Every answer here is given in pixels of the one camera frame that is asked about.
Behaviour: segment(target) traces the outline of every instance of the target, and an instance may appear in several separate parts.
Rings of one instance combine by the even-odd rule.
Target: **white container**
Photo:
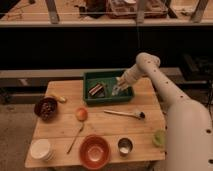
[[[32,158],[41,161],[48,161],[52,158],[53,150],[48,139],[36,140],[30,148]]]

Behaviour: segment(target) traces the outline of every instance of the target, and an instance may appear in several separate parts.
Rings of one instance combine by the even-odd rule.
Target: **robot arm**
[[[140,53],[118,80],[125,89],[146,74],[168,104],[166,171],[212,171],[213,129],[208,110],[191,99],[159,70],[158,57]]]

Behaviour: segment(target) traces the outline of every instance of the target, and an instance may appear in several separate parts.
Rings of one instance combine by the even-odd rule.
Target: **concrete floor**
[[[190,91],[195,99],[205,101],[204,92]],[[24,162],[36,124],[33,114],[34,104],[0,104],[0,170],[1,171],[46,171],[46,169],[26,169]],[[142,163],[107,165],[104,171],[143,171]],[[83,167],[59,168],[58,170],[84,171]],[[155,167],[163,171],[164,162]]]

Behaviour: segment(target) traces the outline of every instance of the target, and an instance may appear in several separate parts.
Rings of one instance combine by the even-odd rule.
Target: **green plastic bin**
[[[116,96],[112,96],[113,86],[117,83],[116,77],[120,77],[123,72],[124,70],[85,72],[83,80],[83,100],[88,105],[130,101],[134,97],[132,87],[127,88]],[[93,98],[89,96],[89,89],[94,87],[97,83],[104,85],[105,97]]]

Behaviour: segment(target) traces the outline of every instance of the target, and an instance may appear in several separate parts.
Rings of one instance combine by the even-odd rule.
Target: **green object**
[[[128,102],[134,97],[132,87],[121,91],[118,95],[112,96],[113,86],[117,84],[116,77],[120,77],[124,70],[116,71],[102,71],[102,72],[85,72],[83,82],[83,100],[88,105],[114,103],[114,102]],[[97,83],[104,85],[104,97],[93,98],[89,96],[89,90]]]
[[[154,133],[154,136],[152,138],[152,142],[156,147],[165,147],[165,131],[164,130],[157,130]]]

